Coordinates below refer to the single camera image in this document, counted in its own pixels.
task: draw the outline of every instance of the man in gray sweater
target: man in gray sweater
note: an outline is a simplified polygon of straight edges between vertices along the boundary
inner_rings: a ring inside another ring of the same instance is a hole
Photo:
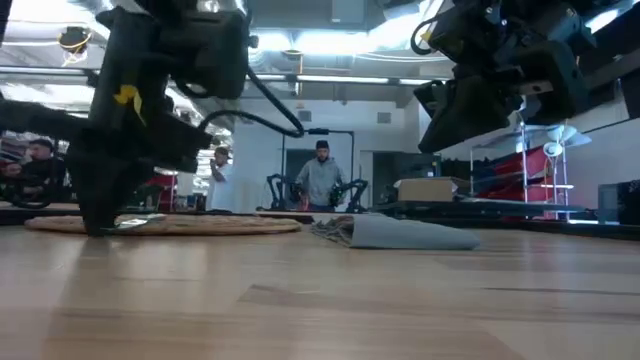
[[[334,212],[329,197],[335,184],[346,184],[344,173],[335,160],[329,157],[329,143],[319,140],[316,143],[316,158],[309,160],[296,179],[309,195],[309,210]]]

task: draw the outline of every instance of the black cap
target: black cap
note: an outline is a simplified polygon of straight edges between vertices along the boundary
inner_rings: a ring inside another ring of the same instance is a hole
[[[316,150],[328,149],[328,148],[329,148],[329,143],[327,142],[327,140],[318,140],[318,142],[316,142]]]
[[[53,152],[53,143],[47,139],[41,138],[41,139],[31,140],[29,141],[29,145],[41,145],[49,148],[49,151]]]
[[[216,148],[216,151],[214,151],[214,154],[224,155],[231,159],[231,155],[229,155],[229,149],[227,149],[226,147],[218,146]]]

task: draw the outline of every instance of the round woven mat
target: round woven mat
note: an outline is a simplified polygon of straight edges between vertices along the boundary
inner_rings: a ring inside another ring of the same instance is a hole
[[[120,221],[135,219],[135,215],[118,217]],[[56,231],[73,234],[85,234],[84,224],[80,216],[39,217],[25,222],[25,226],[33,230]],[[167,215],[158,222],[123,230],[122,235],[258,235],[277,234],[299,231],[301,224],[291,219],[272,219],[246,216],[212,216],[212,215]]]

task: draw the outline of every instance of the white shirt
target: white shirt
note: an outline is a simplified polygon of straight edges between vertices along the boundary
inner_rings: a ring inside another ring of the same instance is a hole
[[[209,178],[209,191],[207,192],[207,211],[227,210],[233,211],[233,165],[226,164],[218,168],[225,181],[216,181],[213,175]]]

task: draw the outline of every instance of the cardboard box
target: cardboard box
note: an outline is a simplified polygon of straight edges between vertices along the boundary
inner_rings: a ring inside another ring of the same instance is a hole
[[[451,202],[460,189],[468,187],[468,181],[450,177],[406,179],[398,185],[398,201]]]

